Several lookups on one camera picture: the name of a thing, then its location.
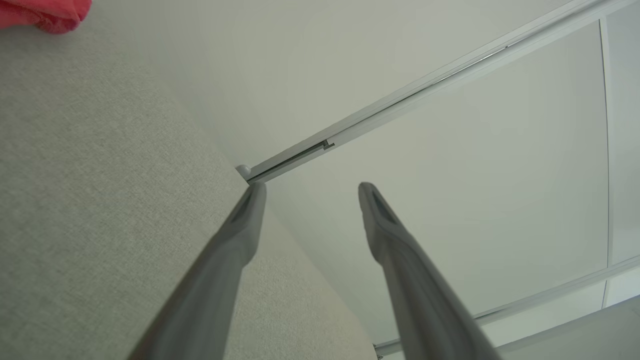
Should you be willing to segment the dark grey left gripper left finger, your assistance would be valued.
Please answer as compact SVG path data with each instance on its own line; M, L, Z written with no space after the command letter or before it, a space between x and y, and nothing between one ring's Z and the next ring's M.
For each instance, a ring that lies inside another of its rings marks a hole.
M250 184L137 342L131 360L224 358L242 272L258 250L265 207L265 184Z

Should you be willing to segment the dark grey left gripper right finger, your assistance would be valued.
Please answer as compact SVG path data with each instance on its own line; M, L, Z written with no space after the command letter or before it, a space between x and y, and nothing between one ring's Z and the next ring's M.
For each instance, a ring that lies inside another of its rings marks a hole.
M366 240L381 265L407 360L498 360L499 354L373 183L358 186Z

